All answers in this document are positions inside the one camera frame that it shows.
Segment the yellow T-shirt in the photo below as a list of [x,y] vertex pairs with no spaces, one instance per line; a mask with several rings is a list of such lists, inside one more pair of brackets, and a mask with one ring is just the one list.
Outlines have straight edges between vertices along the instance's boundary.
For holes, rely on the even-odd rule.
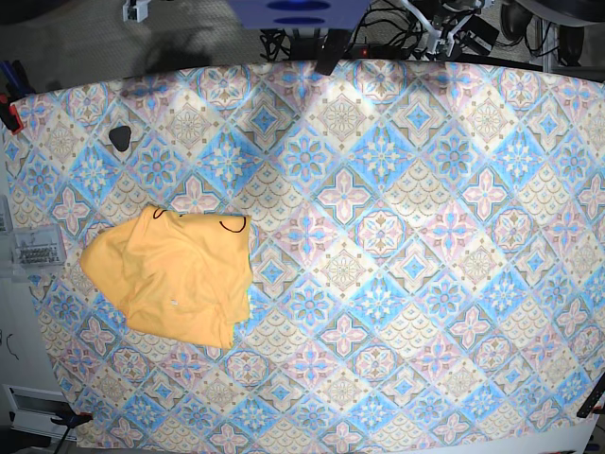
[[128,328],[229,349],[250,316],[250,232],[246,216],[148,206],[99,234],[80,266]]

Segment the white power strip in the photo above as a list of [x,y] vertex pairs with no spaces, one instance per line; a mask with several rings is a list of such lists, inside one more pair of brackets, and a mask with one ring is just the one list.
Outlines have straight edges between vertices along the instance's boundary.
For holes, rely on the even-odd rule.
[[418,46],[399,46],[390,44],[354,44],[353,47],[344,54],[345,59],[358,60],[390,60],[407,61],[412,58]]

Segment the patterned blue tablecloth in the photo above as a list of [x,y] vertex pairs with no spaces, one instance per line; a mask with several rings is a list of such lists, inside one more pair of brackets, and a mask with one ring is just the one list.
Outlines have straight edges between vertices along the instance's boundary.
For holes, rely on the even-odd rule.
[[[207,67],[31,96],[16,227],[60,226],[4,368],[93,448],[581,451],[604,373],[604,88],[465,63]],[[108,133],[131,128],[119,152]],[[233,347],[128,328],[79,258],[150,205],[251,218]]]

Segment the black rubber finger pad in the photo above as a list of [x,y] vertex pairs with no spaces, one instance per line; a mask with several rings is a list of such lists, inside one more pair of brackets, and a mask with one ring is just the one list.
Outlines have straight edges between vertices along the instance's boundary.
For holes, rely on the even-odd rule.
[[119,152],[125,152],[130,147],[131,128],[129,126],[119,126],[109,131],[108,137]]

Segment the black clamp right edge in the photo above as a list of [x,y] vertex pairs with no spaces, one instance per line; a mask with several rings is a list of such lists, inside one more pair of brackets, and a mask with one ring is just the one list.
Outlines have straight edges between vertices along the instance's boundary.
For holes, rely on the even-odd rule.
[[598,407],[599,399],[604,394],[603,389],[593,390],[584,403],[580,406],[576,416],[580,419],[586,419],[589,415],[601,415],[604,413],[604,406]]

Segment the red black clamp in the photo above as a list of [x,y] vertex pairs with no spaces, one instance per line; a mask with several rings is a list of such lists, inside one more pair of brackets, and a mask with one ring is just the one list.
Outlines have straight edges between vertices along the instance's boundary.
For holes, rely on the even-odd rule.
[[4,94],[0,95],[0,117],[2,123],[13,134],[19,133],[24,128],[16,107],[9,102],[9,98]]

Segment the clear plastic screw box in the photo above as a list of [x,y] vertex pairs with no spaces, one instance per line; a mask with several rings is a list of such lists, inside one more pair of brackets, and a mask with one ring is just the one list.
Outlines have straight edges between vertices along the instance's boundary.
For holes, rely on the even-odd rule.
[[13,230],[11,253],[13,263],[25,269],[57,267],[67,258],[61,228],[56,224]]

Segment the orange black bar clamp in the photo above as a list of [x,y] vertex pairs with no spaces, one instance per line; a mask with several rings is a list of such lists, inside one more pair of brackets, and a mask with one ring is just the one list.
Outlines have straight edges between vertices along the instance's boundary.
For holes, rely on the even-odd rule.
[[58,411],[51,417],[51,422],[58,426],[74,429],[93,420],[92,414],[77,414],[72,411]]

